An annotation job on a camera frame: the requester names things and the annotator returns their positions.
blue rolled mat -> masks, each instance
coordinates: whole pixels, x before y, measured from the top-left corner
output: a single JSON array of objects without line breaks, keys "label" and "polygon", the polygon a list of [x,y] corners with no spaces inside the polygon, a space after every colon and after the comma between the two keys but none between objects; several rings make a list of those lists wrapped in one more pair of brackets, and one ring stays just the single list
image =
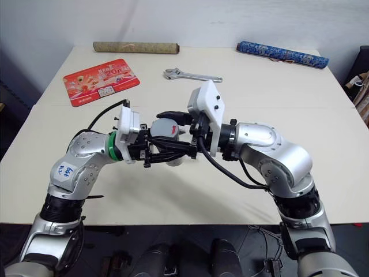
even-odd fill
[{"label": "blue rolled mat", "polygon": [[302,65],[313,66],[315,68],[325,68],[329,62],[328,58],[254,42],[241,42],[237,44],[237,50],[243,53],[280,59],[282,61],[293,61]]}]

silver wrench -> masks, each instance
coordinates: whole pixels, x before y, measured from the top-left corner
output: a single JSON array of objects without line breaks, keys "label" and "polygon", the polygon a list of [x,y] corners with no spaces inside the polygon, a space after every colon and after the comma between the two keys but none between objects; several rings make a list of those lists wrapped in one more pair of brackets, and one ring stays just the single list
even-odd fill
[{"label": "silver wrench", "polygon": [[187,79],[200,80],[200,81],[212,80],[216,83],[221,83],[223,81],[222,77],[186,73],[186,72],[179,70],[178,68],[166,69],[164,71],[164,77],[167,78],[168,80],[177,79],[177,78],[187,78]]}]

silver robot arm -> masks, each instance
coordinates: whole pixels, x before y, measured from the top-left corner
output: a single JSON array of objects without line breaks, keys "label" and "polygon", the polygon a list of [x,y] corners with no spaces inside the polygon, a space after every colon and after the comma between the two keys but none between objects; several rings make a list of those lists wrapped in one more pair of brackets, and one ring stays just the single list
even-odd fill
[{"label": "silver robot arm", "polygon": [[53,165],[45,203],[35,217],[20,262],[7,267],[6,276],[54,276],[77,261],[84,243],[82,206],[100,170],[123,156],[127,163],[134,162],[127,148],[137,138],[140,118],[129,103],[121,109],[116,132],[86,130],[76,135],[66,155]]},{"label": "silver robot arm", "polygon": [[[188,105],[197,120],[195,139],[200,139],[202,152],[224,174],[229,171],[206,153],[204,141],[212,150],[223,153],[224,160],[240,160],[256,168],[263,176],[266,189],[273,196],[281,216],[281,231],[285,249],[299,263],[299,277],[358,277],[352,267],[335,254],[336,242],[327,215],[310,173],[312,160],[301,146],[284,139],[272,126],[264,123],[221,124],[224,103],[212,83],[193,91]],[[234,176],[237,183],[249,184]]]},{"label": "silver robot arm", "polygon": [[297,260],[299,277],[352,276],[357,273],[335,254],[336,242],[310,173],[312,161],[301,146],[264,123],[222,125],[229,136],[228,159],[242,159],[263,176],[282,219],[284,245]]}]

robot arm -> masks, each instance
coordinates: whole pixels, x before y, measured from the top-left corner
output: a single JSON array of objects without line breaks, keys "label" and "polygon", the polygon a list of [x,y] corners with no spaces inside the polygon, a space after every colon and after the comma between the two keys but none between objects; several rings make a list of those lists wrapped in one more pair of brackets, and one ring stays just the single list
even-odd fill
[{"label": "robot arm", "polygon": [[[140,125],[139,114],[125,101],[116,132],[85,130],[75,136],[66,155],[51,169],[48,194],[20,263],[8,267],[6,276],[62,275],[73,266],[83,245],[82,206],[105,164],[143,160],[145,167],[159,162],[177,166],[182,156],[195,158],[203,152],[216,165],[211,156],[220,151],[223,159],[244,161],[262,174],[266,185],[246,187],[265,189],[273,196],[287,254],[299,262],[299,277],[341,273],[356,277],[351,266],[334,253],[333,233],[310,174],[309,154],[270,125],[236,124],[235,119],[222,124],[224,103],[212,82],[193,92],[188,108],[189,114],[167,111],[157,115],[159,119],[148,129]],[[178,125],[191,125],[190,143],[178,140]],[[159,153],[153,152],[153,146]]]},{"label": "robot arm", "polygon": [[335,254],[336,242],[310,174],[309,154],[267,124],[231,121],[223,128],[235,134],[224,155],[255,167],[263,176],[281,216],[287,255],[298,260],[298,276],[358,276]]}]

gray cylindrical part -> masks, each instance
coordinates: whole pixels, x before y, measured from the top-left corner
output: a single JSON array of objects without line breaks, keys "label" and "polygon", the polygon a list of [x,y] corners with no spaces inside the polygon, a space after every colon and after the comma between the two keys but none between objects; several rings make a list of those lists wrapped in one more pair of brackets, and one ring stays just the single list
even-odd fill
[{"label": "gray cylindrical part", "polygon": [[5,269],[6,277],[39,276],[52,277],[54,273],[46,266],[32,262],[12,264]]},{"label": "gray cylindrical part", "polygon": [[[160,118],[155,120],[150,128],[150,134],[152,137],[164,136],[169,139],[178,140],[179,138],[179,127],[177,122],[169,118]],[[178,166],[183,162],[183,157],[171,160],[167,162],[169,166]]]},{"label": "gray cylindrical part", "polygon": [[314,252],[299,261],[298,277],[359,277],[349,263],[333,252]]},{"label": "gray cylindrical part", "polygon": [[151,42],[93,42],[96,52],[124,52],[124,53],[152,53],[178,54],[179,45],[176,43]]}]

